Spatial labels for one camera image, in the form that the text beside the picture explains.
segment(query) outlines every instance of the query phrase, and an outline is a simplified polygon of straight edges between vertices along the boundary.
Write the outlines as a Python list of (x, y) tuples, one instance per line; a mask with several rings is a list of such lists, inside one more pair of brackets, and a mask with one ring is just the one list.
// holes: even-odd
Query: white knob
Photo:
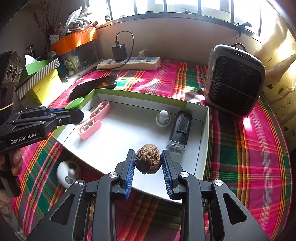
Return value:
[(68, 176), (72, 179), (75, 179), (76, 172), (74, 169), (69, 169)]
[(165, 124), (168, 120), (168, 112), (166, 110), (162, 110), (159, 113), (159, 122)]

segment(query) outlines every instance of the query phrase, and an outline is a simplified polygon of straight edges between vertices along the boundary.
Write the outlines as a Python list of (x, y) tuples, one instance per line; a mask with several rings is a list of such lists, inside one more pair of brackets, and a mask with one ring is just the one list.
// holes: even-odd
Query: pink plastic object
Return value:
[(99, 116), (97, 120), (101, 121), (110, 111), (110, 105), (108, 101), (103, 101), (99, 106), (91, 113), (91, 118)]
[(104, 101), (91, 113), (89, 121), (78, 128), (78, 135), (82, 140), (88, 139), (98, 129), (101, 128), (101, 120), (109, 113), (110, 105), (108, 101)]

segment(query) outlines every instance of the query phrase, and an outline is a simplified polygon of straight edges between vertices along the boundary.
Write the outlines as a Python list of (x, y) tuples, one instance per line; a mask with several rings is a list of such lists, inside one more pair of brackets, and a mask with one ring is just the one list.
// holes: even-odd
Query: black charger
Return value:
[(113, 57), (115, 61), (123, 61), (127, 59), (128, 55), (126, 53), (126, 45), (119, 44), (119, 41), (115, 41), (115, 46), (112, 47)]

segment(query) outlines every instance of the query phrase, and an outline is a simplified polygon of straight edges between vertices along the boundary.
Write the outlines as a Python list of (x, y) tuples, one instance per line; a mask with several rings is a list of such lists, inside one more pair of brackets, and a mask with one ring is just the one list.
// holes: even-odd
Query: human hand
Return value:
[[(5, 157), (0, 156), (0, 165), (5, 162)], [(22, 171), (22, 149), (18, 149), (14, 152), (12, 158), (13, 165), (11, 166), (11, 172), (16, 177)]]

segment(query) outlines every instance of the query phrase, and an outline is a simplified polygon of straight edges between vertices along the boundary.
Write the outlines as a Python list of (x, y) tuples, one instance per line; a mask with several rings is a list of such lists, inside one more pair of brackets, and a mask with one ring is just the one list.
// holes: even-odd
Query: window frame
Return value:
[[(122, 23), (126, 21), (131, 21), (131, 20), (138, 20), (138, 19), (146, 19), (146, 18), (188, 18), (188, 19), (196, 19), (196, 20), (201, 20), (201, 21), (206, 21), (210, 23), (215, 23), (219, 24), (234, 30), (238, 31), (238, 25), (234, 23), (234, 0), (230, 0), (230, 22), (214, 18), (214, 17), (208, 17), (202, 15), (202, 0), (196, 0), (197, 1), (197, 14), (195, 13), (182, 13), (182, 12), (168, 12), (167, 8), (167, 0), (163, 0), (163, 8), (164, 12), (152, 12), (152, 13), (144, 13), (144, 14), (138, 14), (137, 11), (137, 5), (136, 5), (136, 0), (133, 0), (133, 6), (134, 6), (134, 11), (135, 15), (132, 16), (127, 16), (119, 19), (114, 19), (112, 16), (112, 9), (111, 9), (111, 3), (110, 0), (107, 1), (107, 7), (108, 7), (108, 12), (110, 14), (110, 21), (101, 25), (99, 28), (103, 28), (109, 25), (113, 25), (115, 23)], [(259, 4), (259, 31), (258, 33), (253, 33), (252, 31), (248, 29), (244, 29), (242, 31), (243, 34), (250, 36), (251, 38), (263, 43), (265, 41), (264, 38), (260, 36), (261, 34), (261, 27), (262, 27), (262, 15), (261, 15), (261, 7)]]

